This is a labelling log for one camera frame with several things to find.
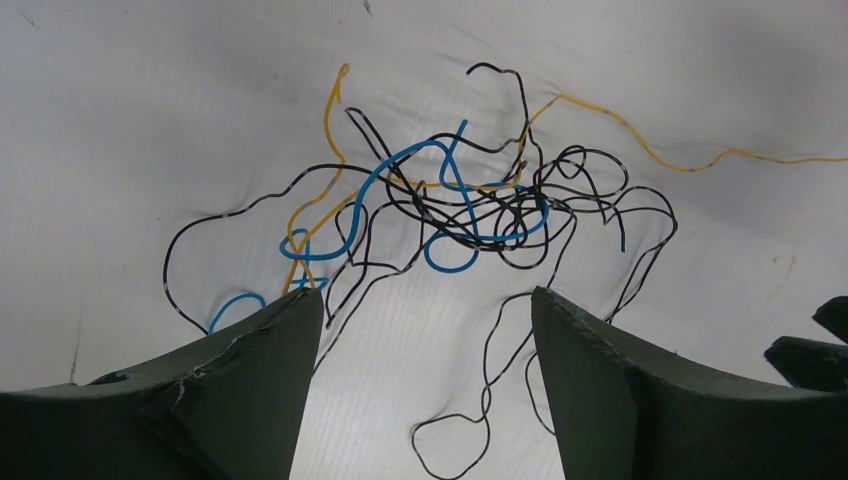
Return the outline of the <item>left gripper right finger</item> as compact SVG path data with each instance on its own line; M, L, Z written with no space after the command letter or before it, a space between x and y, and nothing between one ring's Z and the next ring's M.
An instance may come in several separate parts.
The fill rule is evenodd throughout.
M531 309L567 478L846 477L847 392L705 366L544 287Z

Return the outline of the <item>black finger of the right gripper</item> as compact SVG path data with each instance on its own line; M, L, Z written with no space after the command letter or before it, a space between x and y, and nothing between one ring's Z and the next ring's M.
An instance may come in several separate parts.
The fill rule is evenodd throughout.
M764 357L795 388L846 393L847 297L828 300L817 308L812 320L841 344L782 336L764 352Z

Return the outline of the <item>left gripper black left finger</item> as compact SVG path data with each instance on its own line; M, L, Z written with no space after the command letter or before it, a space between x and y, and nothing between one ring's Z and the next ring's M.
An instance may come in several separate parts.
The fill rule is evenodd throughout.
M323 324L298 289L86 384L1 396L5 479L286 479Z

